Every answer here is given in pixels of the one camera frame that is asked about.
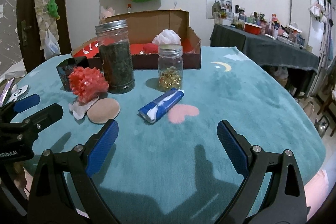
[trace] makeup sponge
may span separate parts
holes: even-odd
[[[93,123],[106,123],[108,119],[114,119],[120,111],[119,103],[112,98],[98,100],[87,112],[87,116]]]

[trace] silver jar lid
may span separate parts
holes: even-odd
[[[96,34],[125,28],[127,26],[128,25],[127,25],[127,20],[126,19],[100,24],[100,25],[96,26]]]
[[[162,44],[159,45],[159,55],[162,57],[179,57],[183,54],[183,48],[178,44]]]

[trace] yellow crescent moon print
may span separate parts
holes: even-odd
[[[223,63],[223,62],[211,62],[211,63],[224,66],[225,67],[225,71],[232,70],[232,68],[231,68],[231,66],[229,64],[226,64],[226,63]]]

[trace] tall glass jar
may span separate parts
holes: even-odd
[[[162,91],[172,88],[181,89],[183,79],[182,46],[177,44],[162,44],[159,46],[159,86]]]
[[[127,27],[127,20],[96,26],[104,76],[114,94],[129,92],[135,86]]]

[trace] metal screw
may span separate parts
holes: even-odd
[[[292,156],[293,155],[293,152],[289,149],[286,149],[285,153],[286,153],[287,156]]]
[[[78,144],[78,145],[76,145],[76,146],[75,146],[75,148],[74,148],[74,149],[75,149],[75,151],[76,151],[76,152],[80,152],[80,151],[82,151],[82,150],[83,150],[83,148],[84,148],[84,147],[83,147],[83,145],[81,145],[81,144]]]
[[[254,146],[252,147],[252,149],[253,149],[253,151],[255,151],[255,152],[257,152],[257,153],[261,152],[261,147],[260,147],[259,145],[254,145]]]
[[[51,150],[50,150],[50,149],[44,150],[44,151],[43,151],[43,156],[49,156],[50,153],[51,153]]]

